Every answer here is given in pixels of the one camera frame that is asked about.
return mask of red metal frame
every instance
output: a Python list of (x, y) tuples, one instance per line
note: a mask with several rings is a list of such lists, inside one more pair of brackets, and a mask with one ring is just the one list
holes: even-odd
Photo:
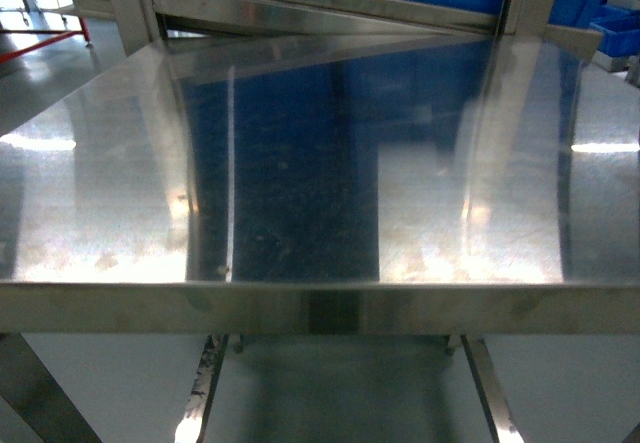
[(0, 28), (0, 34), (2, 33), (17, 33), (17, 34), (30, 34), (30, 35), (55, 35), (51, 38), (47, 38), (46, 40), (40, 41), (35, 45), (31, 45), (27, 48), (23, 48), (21, 50), (11, 51), (9, 53), (5, 53), (0, 55), (0, 64), (9, 60), (13, 60), (14, 58), (18, 58), (19, 56), (24, 55), (25, 53), (29, 53), (30, 51), (38, 50), (48, 45), (52, 45), (57, 43), (58, 41), (66, 40), (72, 36), (82, 35), (84, 37), (84, 41), (87, 42), (87, 46), (91, 45), (91, 37), (89, 36), (89, 30), (87, 28), (87, 24), (84, 21), (84, 18), (78, 18), (80, 20), (80, 30), (7, 30)]
[(23, 48), (21, 50), (11, 51), (9, 53), (4, 53), (0, 55), (0, 64), (13, 60), (14, 58), (18, 58), (19, 56), (24, 55), (25, 53), (29, 53), (30, 51), (39, 50), (48, 45), (52, 45), (57, 43), (58, 41), (66, 40), (75, 35), (83, 35), (87, 44), (91, 43), (89, 39), (89, 33), (86, 31), (86, 26), (84, 25), (84, 21), (82, 18), (80, 19), (80, 25), (84, 27), (84, 31), (82, 30), (74, 30), (74, 31), (60, 31), (60, 30), (0, 30), (0, 33), (31, 33), (31, 34), (55, 34), (56, 36), (52, 36), (51, 38), (47, 38), (46, 40), (40, 41), (35, 45), (28, 46), (27, 48)]

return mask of stainless steel tabletop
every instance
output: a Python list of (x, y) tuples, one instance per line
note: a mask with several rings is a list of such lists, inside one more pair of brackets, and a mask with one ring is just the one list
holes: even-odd
[(534, 39), (151, 45), (0, 138), (0, 331), (640, 333), (639, 97)]

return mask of gray floor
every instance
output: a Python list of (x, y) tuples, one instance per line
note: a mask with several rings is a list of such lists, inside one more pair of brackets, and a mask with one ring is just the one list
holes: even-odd
[[(115, 26), (89, 25), (93, 50), (74, 38), (0, 65), (3, 132), (123, 59)], [(104, 443), (173, 441), (204, 335), (26, 337)], [(640, 337), (487, 341), (528, 443), (621, 442), (640, 421)], [(0, 440), (38, 441), (2, 404)], [(228, 354), (205, 441), (490, 437), (462, 351), (448, 358), (428, 338), (283, 337)]]

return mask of stainless steel table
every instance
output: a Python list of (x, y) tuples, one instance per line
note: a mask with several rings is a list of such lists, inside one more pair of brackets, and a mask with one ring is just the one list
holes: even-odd
[(0, 331), (639, 333), (638, 103), (535, 39), (150, 45), (0, 138)]

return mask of floor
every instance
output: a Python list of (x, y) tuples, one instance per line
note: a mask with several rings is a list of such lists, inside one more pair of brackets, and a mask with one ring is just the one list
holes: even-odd
[[(0, 133), (122, 61), (115, 25), (88, 23), (93, 49), (74, 37), (0, 65)], [(11, 44), (0, 38), (2, 51)], [(104, 443), (173, 441), (204, 335), (26, 338)], [(489, 442), (464, 353), (447, 357), (441, 344), (250, 339), (225, 359), (204, 441)], [(487, 344), (525, 441), (622, 442), (640, 421), (640, 337), (490, 335)], [(0, 443), (31, 441), (40, 440), (0, 400)]]

